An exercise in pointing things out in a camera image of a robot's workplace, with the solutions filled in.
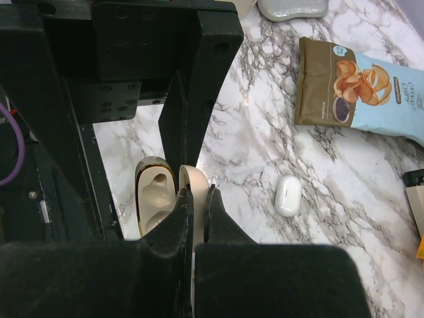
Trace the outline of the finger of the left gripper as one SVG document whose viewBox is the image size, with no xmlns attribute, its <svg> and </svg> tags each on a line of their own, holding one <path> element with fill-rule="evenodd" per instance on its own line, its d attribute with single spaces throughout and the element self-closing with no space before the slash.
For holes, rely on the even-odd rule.
<svg viewBox="0 0 424 318">
<path fill-rule="evenodd" d="M 200 11 L 194 17 L 158 121 L 173 172 L 197 164 L 215 102 L 243 38 L 234 12 Z"/>
</svg>

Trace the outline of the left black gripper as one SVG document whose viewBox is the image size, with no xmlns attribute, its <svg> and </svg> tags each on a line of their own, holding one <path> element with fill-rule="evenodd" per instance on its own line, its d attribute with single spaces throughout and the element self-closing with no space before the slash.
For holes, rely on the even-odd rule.
<svg viewBox="0 0 424 318">
<path fill-rule="evenodd" d="M 13 1 L 1 5 L 1 88 L 26 148 L 1 188 L 7 240 L 123 238 L 91 123 L 165 104 L 191 24 L 215 1 Z"/>
</svg>

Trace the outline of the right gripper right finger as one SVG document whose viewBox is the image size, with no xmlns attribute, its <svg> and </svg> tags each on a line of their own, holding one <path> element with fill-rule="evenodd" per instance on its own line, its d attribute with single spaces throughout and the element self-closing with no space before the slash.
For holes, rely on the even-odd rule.
<svg viewBox="0 0 424 318">
<path fill-rule="evenodd" d="M 209 190 L 195 250 L 196 317 L 369 317 L 358 270 L 331 245 L 258 244 Z"/>
</svg>

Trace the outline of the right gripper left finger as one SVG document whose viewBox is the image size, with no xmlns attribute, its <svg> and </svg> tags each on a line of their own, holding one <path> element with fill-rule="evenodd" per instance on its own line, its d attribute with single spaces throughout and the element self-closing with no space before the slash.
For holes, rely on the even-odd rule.
<svg viewBox="0 0 424 318">
<path fill-rule="evenodd" d="M 193 196 L 139 240 L 8 243 L 2 317 L 191 317 Z"/>
</svg>

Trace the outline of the beige earbud charging case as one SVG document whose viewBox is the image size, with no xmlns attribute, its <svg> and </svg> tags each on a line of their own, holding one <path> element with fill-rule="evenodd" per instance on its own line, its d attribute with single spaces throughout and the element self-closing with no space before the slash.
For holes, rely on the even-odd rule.
<svg viewBox="0 0 424 318">
<path fill-rule="evenodd" d="M 196 167 L 181 165 L 175 177 L 165 159 L 143 158 L 136 166 L 135 199 L 138 229 L 141 237 L 158 226 L 173 210 L 177 192 L 189 189 L 193 196 L 193 248 L 204 241 L 204 208 L 210 185 Z"/>
</svg>

